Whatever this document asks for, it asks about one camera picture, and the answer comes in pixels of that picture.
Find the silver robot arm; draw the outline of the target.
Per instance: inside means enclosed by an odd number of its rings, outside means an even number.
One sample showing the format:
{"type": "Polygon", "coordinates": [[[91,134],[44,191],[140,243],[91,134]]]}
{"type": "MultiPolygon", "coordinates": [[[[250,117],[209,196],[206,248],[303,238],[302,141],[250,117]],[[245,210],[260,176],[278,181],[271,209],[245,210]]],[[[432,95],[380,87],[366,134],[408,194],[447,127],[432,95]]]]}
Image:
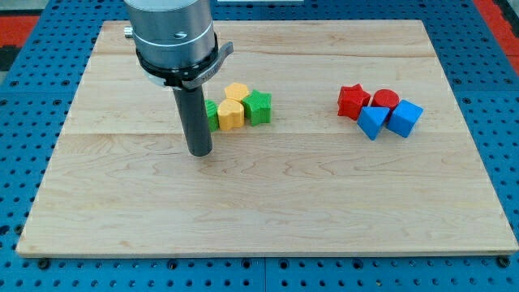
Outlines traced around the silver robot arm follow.
{"type": "Polygon", "coordinates": [[[178,86],[217,58],[209,0],[125,0],[141,67],[178,86]]]}

